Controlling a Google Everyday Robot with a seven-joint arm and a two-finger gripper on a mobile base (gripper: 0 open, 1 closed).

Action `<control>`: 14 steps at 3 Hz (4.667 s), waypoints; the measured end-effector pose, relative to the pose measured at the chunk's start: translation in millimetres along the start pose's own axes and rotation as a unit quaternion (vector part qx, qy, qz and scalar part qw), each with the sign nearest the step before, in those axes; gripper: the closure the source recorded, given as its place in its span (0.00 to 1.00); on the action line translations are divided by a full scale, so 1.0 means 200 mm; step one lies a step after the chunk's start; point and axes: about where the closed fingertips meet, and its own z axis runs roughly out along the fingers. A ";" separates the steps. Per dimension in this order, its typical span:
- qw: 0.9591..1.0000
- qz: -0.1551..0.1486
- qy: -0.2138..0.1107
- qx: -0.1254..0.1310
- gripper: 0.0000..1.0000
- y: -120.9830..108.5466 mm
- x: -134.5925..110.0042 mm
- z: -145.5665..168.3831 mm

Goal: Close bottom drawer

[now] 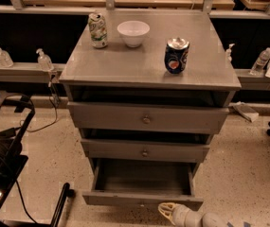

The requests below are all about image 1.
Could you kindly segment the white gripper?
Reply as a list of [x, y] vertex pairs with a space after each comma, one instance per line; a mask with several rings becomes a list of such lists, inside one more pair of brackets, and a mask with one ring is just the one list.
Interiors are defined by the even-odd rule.
[[190, 210], [185, 205], [177, 205], [173, 202], [162, 202], [158, 205], [159, 213], [173, 221], [175, 227], [201, 227], [201, 214]]

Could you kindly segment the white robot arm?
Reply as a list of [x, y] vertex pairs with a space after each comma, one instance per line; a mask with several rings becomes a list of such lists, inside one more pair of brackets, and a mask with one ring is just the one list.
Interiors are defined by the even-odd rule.
[[179, 203], [162, 202], [158, 205], [158, 211], [174, 227], [233, 227], [215, 213], [202, 214]]

